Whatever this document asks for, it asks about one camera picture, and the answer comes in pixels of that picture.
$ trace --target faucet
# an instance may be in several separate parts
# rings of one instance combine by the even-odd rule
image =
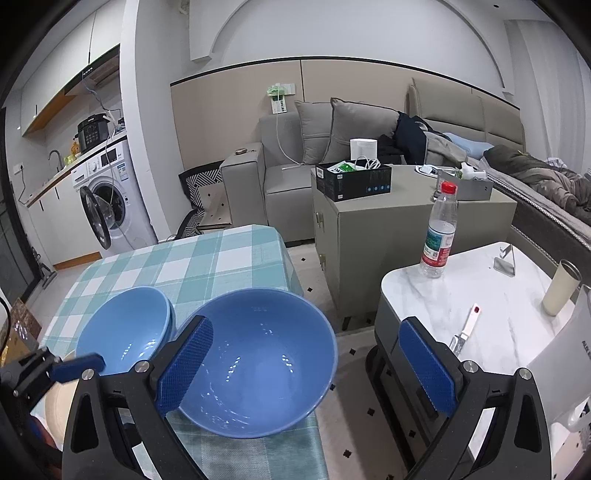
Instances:
[[[63,160],[61,159],[61,154],[60,154],[60,152],[59,152],[58,150],[52,150],[52,151],[50,151],[50,152],[49,152],[49,156],[47,157],[47,161],[51,160],[51,154],[52,154],[53,152],[57,153],[57,159],[58,159],[58,161],[59,161],[59,163],[60,163],[60,168],[58,168],[58,169],[57,169],[57,171],[58,171],[58,172],[60,172],[60,171],[62,171],[62,170],[63,170],[63,168],[64,168],[64,162],[63,162]]]

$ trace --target large blue bowl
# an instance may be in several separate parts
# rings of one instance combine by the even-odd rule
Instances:
[[[324,314],[302,297],[247,288],[197,310],[213,324],[213,345],[180,410],[224,437],[281,432],[320,403],[336,372],[337,346]]]
[[[174,309],[154,287],[136,287],[111,298],[90,318],[76,346],[76,356],[98,353],[101,375],[118,374],[150,359],[174,335]]]

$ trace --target bottle label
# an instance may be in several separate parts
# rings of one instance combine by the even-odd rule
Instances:
[[[452,248],[453,233],[441,233],[429,227],[423,248],[423,261],[432,267],[443,267]]]

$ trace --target wooden countertop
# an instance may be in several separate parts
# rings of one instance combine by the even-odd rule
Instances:
[[[109,142],[109,145],[111,145],[117,142],[117,140],[121,140],[123,138],[127,138],[127,132],[125,130],[113,135],[113,137],[108,139],[107,142]],[[43,187],[41,187],[39,190],[37,190],[29,196],[27,200],[27,208],[29,208],[33,203],[39,200],[46,192],[48,192],[50,189],[52,189],[54,186],[60,183],[63,179],[68,177],[72,172],[73,168],[77,167],[81,163],[84,163],[90,157],[93,157],[97,152],[104,149],[104,147],[105,142],[90,149],[88,152],[78,157],[74,162],[70,163],[69,165],[66,165],[61,171],[56,173],[47,183],[45,183]]]

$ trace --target table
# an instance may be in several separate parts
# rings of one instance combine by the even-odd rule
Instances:
[[[515,247],[515,277],[494,270],[493,259],[506,245],[495,243],[451,256],[439,279],[425,277],[418,265],[384,277],[376,337],[395,360],[396,369],[402,365],[397,352],[398,327],[408,316],[417,317],[435,340],[449,345],[452,336],[462,330],[470,308],[477,303],[482,313],[459,359],[474,360],[485,371],[494,373],[512,375],[555,337],[569,320],[574,304],[569,300],[556,317],[547,315],[541,301],[551,279]],[[413,403],[414,392],[409,396]],[[492,412],[485,410],[482,414],[470,441],[473,453],[480,450]],[[435,433],[440,425],[433,427],[431,432]],[[567,436],[563,426],[551,427],[553,455]]]
[[[92,314],[130,287],[150,285],[164,292],[176,312],[176,326],[208,300],[247,287],[272,287],[303,295],[279,233],[251,225],[147,247],[94,262],[74,283],[41,341],[65,356]],[[34,410],[44,421],[43,399]],[[255,440],[206,432],[174,411],[167,419],[210,480],[326,480],[328,474],[314,413],[290,430]],[[134,448],[148,476],[155,469],[143,445]]]
[[[314,171],[316,250],[336,310],[343,318],[375,312],[384,275],[421,258],[436,179],[392,166],[390,193],[333,202]],[[497,190],[488,201],[460,202],[452,254],[506,240],[516,205]]]

